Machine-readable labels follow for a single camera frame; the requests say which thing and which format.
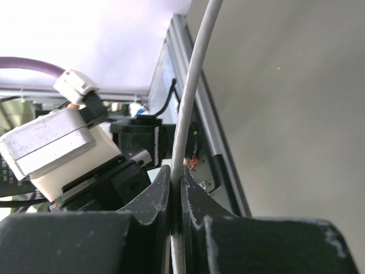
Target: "white cable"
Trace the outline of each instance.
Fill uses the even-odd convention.
[[[203,66],[206,50],[212,36],[219,10],[223,0],[210,0],[205,10],[203,20],[196,38],[192,57],[186,75],[186,84],[182,92],[177,118],[175,138],[172,149],[171,161],[171,190],[172,190],[172,218],[171,218],[171,243],[172,263],[174,273],[185,274],[185,251],[181,242],[181,199],[180,178],[184,170],[184,155],[192,111],[194,106],[195,92]]]
[[[188,130],[193,111],[195,92],[198,86],[206,50],[222,3],[223,0],[209,1],[190,60],[188,73],[186,75],[186,84],[181,97],[179,117],[177,118],[176,123],[175,139],[173,142],[171,162],[171,182],[173,186],[179,184],[181,175],[183,174],[185,147],[188,140]]]

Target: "white ceiling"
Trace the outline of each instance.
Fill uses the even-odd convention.
[[[147,90],[174,13],[191,0],[13,0],[0,3],[0,56],[83,71],[102,88]],[[2,84],[50,86],[39,72],[1,70]]]

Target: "white plastic housing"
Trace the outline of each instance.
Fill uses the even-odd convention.
[[[94,148],[51,171],[47,175],[39,178],[33,178],[32,174],[30,175],[33,185],[49,201],[52,202],[60,197],[62,195],[62,187],[66,184],[71,183],[73,180],[120,155],[118,146],[101,127],[96,126],[90,129],[90,132],[95,138],[96,145]]]
[[[57,79],[53,88],[73,104],[82,104],[83,98],[90,91],[100,90],[93,80],[77,70],[66,70]]]

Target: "white wall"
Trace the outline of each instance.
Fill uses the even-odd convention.
[[[364,14],[363,0],[226,0],[204,64],[253,214],[333,221],[363,271]]]

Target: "cable connector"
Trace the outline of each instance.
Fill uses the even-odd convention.
[[[84,97],[90,91],[100,90],[94,81],[77,70],[66,70],[57,79],[53,88],[73,104],[82,104]]]

